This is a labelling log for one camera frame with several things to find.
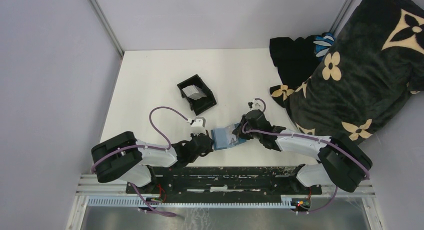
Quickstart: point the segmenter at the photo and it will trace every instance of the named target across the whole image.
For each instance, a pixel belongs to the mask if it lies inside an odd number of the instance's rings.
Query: black cushion with beige flower pattern
[[[411,0],[362,0],[312,76],[270,93],[281,92],[301,132],[360,143],[423,88],[424,10]]]

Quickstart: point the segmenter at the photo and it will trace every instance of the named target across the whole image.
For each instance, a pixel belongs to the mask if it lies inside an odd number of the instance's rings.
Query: red wire
[[[162,192],[165,195],[162,201],[162,203],[164,203],[167,200],[167,194],[160,184],[158,184],[157,186],[159,187],[159,198],[162,197]]]
[[[312,196],[312,188],[309,187],[309,195],[307,196],[306,200],[311,199],[311,196]]]

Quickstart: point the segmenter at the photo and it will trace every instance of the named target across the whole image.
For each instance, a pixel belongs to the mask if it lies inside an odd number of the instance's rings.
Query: gray floor
[[[327,199],[313,199],[312,208]],[[88,207],[83,230],[370,230],[361,199],[336,199],[323,211],[296,216],[287,209],[167,209],[176,218],[135,208]]]

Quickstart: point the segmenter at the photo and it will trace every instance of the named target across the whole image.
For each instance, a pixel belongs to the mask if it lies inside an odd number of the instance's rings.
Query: white tabletop
[[[259,97],[266,102],[265,116],[272,125],[297,131],[286,111],[269,94],[269,87],[281,84],[268,49],[152,50],[126,51],[107,114],[101,142],[124,131],[152,144],[166,141],[149,123],[149,112],[169,106],[194,118],[181,98],[177,84],[198,74],[212,90],[217,105],[202,113],[206,129],[238,123],[249,110],[248,102]],[[177,143],[190,140],[188,123],[172,111],[161,109],[153,122]],[[190,166],[296,166],[314,164],[312,158],[278,152],[250,140],[236,147],[199,157]]]

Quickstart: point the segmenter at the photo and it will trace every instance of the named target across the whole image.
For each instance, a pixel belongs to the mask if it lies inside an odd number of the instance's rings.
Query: gray wall
[[[87,0],[0,0],[0,26],[0,229],[64,229],[120,59]]]
[[[125,50],[267,48],[328,31],[344,0],[98,0]]]
[[[424,0],[413,1],[424,7]],[[360,146],[374,163],[371,180],[388,230],[424,229],[423,109],[424,93],[412,96],[394,119]]]
[[[335,35],[338,35],[340,31],[342,30],[344,24],[348,21],[349,17],[352,15],[355,8],[361,3],[362,0],[352,0],[351,5],[349,6],[349,9],[347,9],[346,13],[344,14],[343,19],[340,21],[340,25],[338,26],[338,29],[335,30]]]

